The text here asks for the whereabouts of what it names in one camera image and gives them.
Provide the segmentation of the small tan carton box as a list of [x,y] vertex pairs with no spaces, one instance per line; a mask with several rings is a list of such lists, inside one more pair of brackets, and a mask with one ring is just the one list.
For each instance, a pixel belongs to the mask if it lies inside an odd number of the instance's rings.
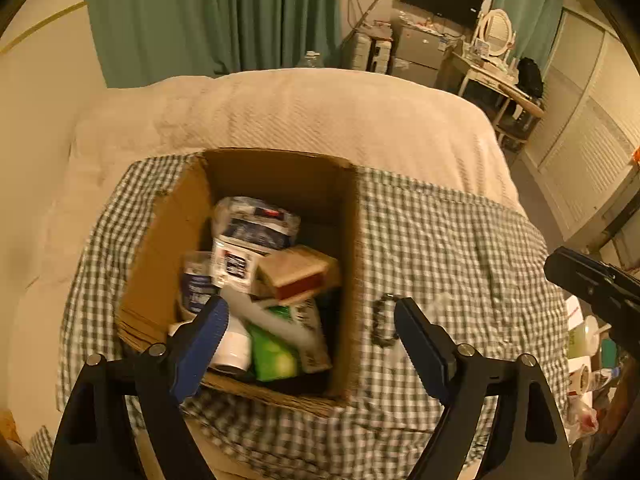
[[259,261],[256,278],[279,304],[298,304],[340,287],[338,261],[303,245],[272,252]]

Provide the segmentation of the white plastic bottle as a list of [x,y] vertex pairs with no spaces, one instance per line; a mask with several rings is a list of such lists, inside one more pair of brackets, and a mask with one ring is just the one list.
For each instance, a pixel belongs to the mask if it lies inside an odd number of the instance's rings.
[[[194,320],[209,298],[216,295],[216,292],[215,287],[207,292],[189,292],[184,300],[186,303],[180,308],[182,321],[170,324],[168,335],[174,336],[180,326]],[[250,368],[251,351],[252,342],[247,329],[239,318],[230,313],[227,329],[218,344],[209,367],[217,373],[239,376],[246,373]]]

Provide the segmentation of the white plastic bucket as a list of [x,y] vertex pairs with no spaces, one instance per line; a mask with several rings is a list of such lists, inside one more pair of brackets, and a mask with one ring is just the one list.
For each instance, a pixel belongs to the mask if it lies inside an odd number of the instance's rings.
[[567,357],[569,359],[588,356],[592,358],[600,348],[600,333],[597,319],[587,315],[568,332]]

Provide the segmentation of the white labelled jar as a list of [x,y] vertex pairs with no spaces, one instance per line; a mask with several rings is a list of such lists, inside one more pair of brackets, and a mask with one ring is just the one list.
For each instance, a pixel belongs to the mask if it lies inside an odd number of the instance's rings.
[[211,252],[187,252],[182,258],[178,305],[183,321],[193,320],[218,288],[214,284]]

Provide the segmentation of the green plastic packet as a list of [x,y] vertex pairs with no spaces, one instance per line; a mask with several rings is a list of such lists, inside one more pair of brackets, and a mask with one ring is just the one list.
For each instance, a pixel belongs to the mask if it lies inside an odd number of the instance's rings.
[[258,382],[275,382],[299,375],[297,351],[262,328],[250,324],[252,363]]

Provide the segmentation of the checkered grey white cloth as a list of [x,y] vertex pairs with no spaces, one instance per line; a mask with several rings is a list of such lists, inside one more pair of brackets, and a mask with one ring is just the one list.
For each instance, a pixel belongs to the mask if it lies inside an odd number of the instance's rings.
[[[288,249],[328,255],[318,330],[261,255],[273,309],[218,286],[175,322],[184,256],[227,195],[265,200]],[[146,429],[169,478],[207,467],[182,416],[271,479],[501,477],[566,449],[567,319],[548,250],[488,198],[339,159],[218,150],[150,157],[122,176],[81,254],[62,326],[61,479],[138,478]],[[167,344],[152,358],[153,344]]]

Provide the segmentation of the brown cardboard box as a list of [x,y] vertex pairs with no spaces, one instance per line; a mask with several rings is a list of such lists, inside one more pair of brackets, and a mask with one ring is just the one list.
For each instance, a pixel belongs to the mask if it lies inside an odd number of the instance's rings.
[[[228,196],[264,200],[300,218],[295,244],[340,264],[342,284],[298,304],[279,304],[256,278],[266,255],[213,238],[212,210]],[[299,375],[258,382],[254,367],[231,376],[210,370],[204,384],[247,399],[326,416],[354,388],[359,304],[357,171],[337,157],[267,150],[207,151],[183,170],[146,230],[116,311],[119,338],[144,351],[182,321],[178,292],[182,258],[211,252],[216,295],[246,329],[256,325],[294,348]]]

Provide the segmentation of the blue white wipes packet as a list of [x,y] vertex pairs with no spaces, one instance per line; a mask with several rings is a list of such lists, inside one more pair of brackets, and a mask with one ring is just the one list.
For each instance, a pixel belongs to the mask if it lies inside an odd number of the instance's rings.
[[295,244],[300,218],[264,200],[228,196],[212,210],[212,234],[216,240],[262,255]]

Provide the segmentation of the white louvered closet door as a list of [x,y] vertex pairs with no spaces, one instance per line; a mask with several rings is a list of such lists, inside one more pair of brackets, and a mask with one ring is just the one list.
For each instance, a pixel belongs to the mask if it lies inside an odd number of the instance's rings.
[[563,10],[544,106],[524,162],[569,240],[620,192],[639,147],[639,73],[611,27]]

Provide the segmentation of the cream white bed blanket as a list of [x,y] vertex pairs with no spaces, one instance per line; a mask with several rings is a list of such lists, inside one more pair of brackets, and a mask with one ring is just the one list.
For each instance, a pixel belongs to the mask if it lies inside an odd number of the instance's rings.
[[208,148],[343,157],[521,207],[477,106],[396,77],[332,68],[181,76],[108,90],[78,119],[58,204],[94,218],[132,162]]

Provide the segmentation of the black bag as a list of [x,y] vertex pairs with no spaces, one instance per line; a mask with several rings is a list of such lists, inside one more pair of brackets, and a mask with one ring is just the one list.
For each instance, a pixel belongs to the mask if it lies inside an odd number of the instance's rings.
[[532,58],[521,58],[518,61],[518,88],[533,99],[541,99],[544,95],[541,72]]

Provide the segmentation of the wooden dressing table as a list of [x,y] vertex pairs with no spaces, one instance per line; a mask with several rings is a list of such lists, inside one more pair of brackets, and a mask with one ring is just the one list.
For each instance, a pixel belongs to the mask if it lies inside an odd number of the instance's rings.
[[453,50],[442,60],[436,88],[478,106],[491,122],[499,143],[509,140],[524,145],[544,118],[541,99],[529,96]]

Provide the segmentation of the white oval vanity mirror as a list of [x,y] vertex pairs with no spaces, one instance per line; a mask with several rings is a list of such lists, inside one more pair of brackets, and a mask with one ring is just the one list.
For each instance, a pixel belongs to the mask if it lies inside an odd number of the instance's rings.
[[477,24],[473,44],[481,55],[498,58],[514,46],[515,32],[509,15],[502,9],[491,9]]

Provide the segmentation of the grey cabinet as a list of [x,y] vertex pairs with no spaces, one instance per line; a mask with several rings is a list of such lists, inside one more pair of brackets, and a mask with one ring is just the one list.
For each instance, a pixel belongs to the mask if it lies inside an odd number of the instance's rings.
[[392,29],[394,45],[390,74],[425,87],[434,87],[448,47],[446,39],[402,21],[393,22]]

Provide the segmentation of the teal window curtain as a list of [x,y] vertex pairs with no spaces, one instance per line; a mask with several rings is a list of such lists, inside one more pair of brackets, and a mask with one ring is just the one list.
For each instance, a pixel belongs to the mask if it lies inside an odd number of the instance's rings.
[[542,70],[548,62],[564,0],[492,0],[510,18],[516,32],[516,58],[531,58]]

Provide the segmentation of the green curtain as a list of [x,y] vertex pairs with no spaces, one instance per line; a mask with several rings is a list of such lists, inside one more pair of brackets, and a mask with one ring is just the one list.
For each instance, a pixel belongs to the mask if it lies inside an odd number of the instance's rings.
[[340,62],[340,0],[86,0],[107,87]]

